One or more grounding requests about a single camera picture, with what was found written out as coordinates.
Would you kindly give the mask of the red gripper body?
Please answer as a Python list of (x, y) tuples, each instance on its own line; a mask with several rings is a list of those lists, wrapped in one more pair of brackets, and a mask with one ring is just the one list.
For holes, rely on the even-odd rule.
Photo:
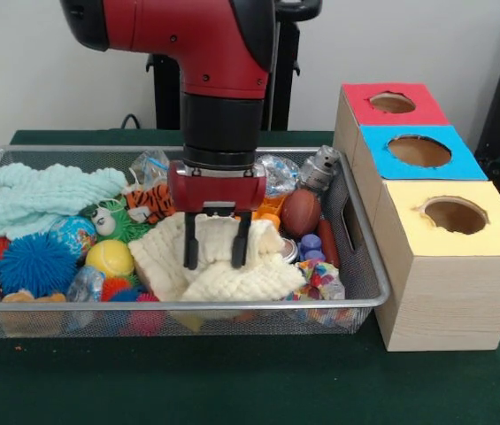
[(252, 212), (262, 204), (266, 190), (265, 169), (258, 164), (235, 171), (192, 167), (174, 160), (167, 183), (175, 208), (185, 213), (206, 209)]

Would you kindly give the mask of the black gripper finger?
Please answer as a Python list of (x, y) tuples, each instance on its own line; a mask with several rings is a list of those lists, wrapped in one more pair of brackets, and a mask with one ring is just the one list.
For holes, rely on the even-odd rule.
[(243, 267), (246, 263), (248, 236), (252, 212), (241, 212), (237, 234), (233, 241), (231, 265), (233, 268)]
[(186, 212), (184, 217), (184, 260), (183, 266), (195, 270), (198, 265), (198, 241), (196, 239), (196, 213)]

